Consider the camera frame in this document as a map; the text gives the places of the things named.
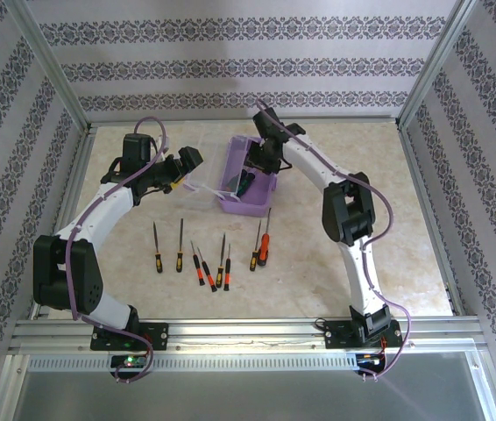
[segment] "enclosure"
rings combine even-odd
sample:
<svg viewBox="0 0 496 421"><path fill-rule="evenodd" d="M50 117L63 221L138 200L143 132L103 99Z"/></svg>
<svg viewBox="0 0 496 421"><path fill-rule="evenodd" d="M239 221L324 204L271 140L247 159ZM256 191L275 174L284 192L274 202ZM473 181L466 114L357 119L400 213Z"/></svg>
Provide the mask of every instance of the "enclosure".
<svg viewBox="0 0 496 421"><path fill-rule="evenodd" d="M270 176L267 196L229 189L244 168L235 145L247 153L260 137L259 99L392 205L372 253L382 294L412 324L391 308L410 338L382 385L351 372L357 350L316 337L315 321L349 320L354 299L323 192L297 168ZM496 419L496 0L0 1L0 419L115 416L125 386L90 350L91 326L34 302L32 250L87 208L151 115L166 156L193 146L203 164L142 199L96 250L104 290L169 326L159 373L138 383L143 398L121 392L133 404L119 417L321 418L377 393L351 416ZM156 123L139 132L160 142ZM372 200L374 236L389 212ZM251 216L229 212L240 203ZM260 224L269 261L252 272ZM228 292L199 285L194 244L214 277L230 257ZM211 409L202 385L244 399ZM323 392L313 402L311 389Z"/></svg>

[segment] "wall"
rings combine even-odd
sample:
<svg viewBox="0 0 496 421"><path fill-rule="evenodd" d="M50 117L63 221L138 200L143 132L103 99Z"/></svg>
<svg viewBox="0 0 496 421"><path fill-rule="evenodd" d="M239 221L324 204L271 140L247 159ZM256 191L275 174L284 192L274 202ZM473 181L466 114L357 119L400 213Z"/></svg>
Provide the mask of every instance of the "wall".
<svg viewBox="0 0 496 421"><path fill-rule="evenodd" d="M80 137L0 1L0 369L31 304L33 241L53 230Z"/></svg>
<svg viewBox="0 0 496 421"><path fill-rule="evenodd" d="M92 121L393 116L455 0L33 0Z"/></svg>
<svg viewBox="0 0 496 421"><path fill-rule="evenodd" d="M496 0L476 6L407 134L496 364Z"/></svg>

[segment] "screwdriver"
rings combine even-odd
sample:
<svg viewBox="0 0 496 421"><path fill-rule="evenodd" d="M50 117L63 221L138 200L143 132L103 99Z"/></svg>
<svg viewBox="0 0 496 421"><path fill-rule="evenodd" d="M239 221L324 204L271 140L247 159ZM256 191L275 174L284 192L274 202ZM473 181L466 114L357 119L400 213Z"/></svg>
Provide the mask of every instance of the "screwdriver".
<svg viewBox="0 0 496 421"><path fill-rule="evenodd" d="M181 238L184 233L184 218L180 218L180 249L178 250L178 259L176 259L176 272L181 272L181 256L184 253L181 251Z"/></svg>
<svg viewBox="0 0 496 421"><path fill-rule="evenodd" d="M230 282L230 243L229 243L229 256L227 257L227 262L224 266L224 291L229 290L229 282Z"/></svg>
<svg viewBox="0 0 496 421"><path fill-rule="evenodd" d="M199 279L200 285L205 285L205 281L203 280L202 268L199 266L199 259L197 258L197 254L195 254L194 242L190 240L192 243L192 252L194 252L194 264L195 269L197 269L197 279Z"/></svg>
<svg viewBox="0 0 496 421"><path fill-rule="evenodd" d="M207 266L207 262L203 259L202 251L199 249L199 247L197 247L197 252L199 253L199 257L202 258L203 270L205 271L205 275L207 276L207 280L209 281L209 285L211 286L211 291L216 292L216 286L213 282L213 276L211 276L211 273L209 272L209 266Z"/></svg>
<svg viewBox="0 0 496 421"><path fill-rule="evenodd" d="M157 253L154 254L154 257L157 260L157 272L162 273L162 259L160 258L159 252L159 237L157 237L157 225L152 221L152 230L154 231L154 246L157 249Z"/></svg>
<svg viewBox="0 0 496 421"><path fill-rule="evenodd" d="M266 224L266 233L262 235L262 244L259 247L259 256L258 256L258 266L265 266L267 263L267 255L269 252L269 215L272 213L272 208L269 208L267 212L267 224Z"/></svg>
<svg viewBox="0 0 496 421"><path fill-rule="evenodd" d="M259 220L258 235L256 236L256 246L252 252L252 259L250 260L250 270L253 272L256 270L256 261L258 261L258 240L259 240L259 230L262 227L262 220Z"/></svg>
<svg viewBox="0 0 496 421"><path fill-rule="evenodd" d="M223 233L223 244L221 245L221 264L216 273L216 287L221 288L223 286L223 257L224 257L224 242L226 241L226 234Z"/></svg>

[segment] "marble floor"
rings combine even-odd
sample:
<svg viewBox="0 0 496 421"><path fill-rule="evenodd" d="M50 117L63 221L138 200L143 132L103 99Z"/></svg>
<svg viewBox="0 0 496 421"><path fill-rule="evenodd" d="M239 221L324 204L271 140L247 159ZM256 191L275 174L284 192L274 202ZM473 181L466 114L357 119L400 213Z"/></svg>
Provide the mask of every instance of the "marble floor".
<svg viewBox="0 0 496 421"><path fill-rule="evenodd" d="M301 125L334 162L350 172L364 171L388 197L394 226L373 246L379 283L385 296L414 316L450 315L422 212L394 123L346 123L309 120ZM98 189L122 140L132 126L98 129L78 205L80 211ZM159 135L156 125L140 132ZM252 122L175 122L167 125L171 151L183 145L226 142L232 135L257 135ZM375 197L375 232L387 213ZM265 268L249 271L258 218L223 213L215 201L192 209L180 193L153 194L125 215L97 252L104 287L138 308L142 318L295 318L349 316L350 291L344 262L322 228L322 195L296 168L281 172L272 197L272 237ZM180 218L184 218L184 270L174 270ZM152 221L157 222L163 274L155 270ZM230 292L212 294L200 287L189 241L202 249L213 276L223 232L231 243ZM393 314L401 315L397 310ZM52 318L68 318L52 312Z"/></svg>

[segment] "purple plastic box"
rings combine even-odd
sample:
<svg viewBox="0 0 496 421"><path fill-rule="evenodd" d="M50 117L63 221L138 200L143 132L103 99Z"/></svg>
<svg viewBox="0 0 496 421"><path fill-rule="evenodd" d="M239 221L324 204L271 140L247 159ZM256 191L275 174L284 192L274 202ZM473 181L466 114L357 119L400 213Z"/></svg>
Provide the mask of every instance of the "purple plastic box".
<svg viewBox="0 0 496 421"><path fill-rule="evenodd" d="M221 190L226 189L227 183L238 176L244 168L244 159L252 141L261 142L260 138L248 136L233 136L229 142L227 163L221 179ZM250 217L263 217L270 205L272 191L277 187L277 175L266 175L261 171L250 169L256 175L250 188L240 197L240 202L235 197L219 197L223 211L247 215Z"/></svg>

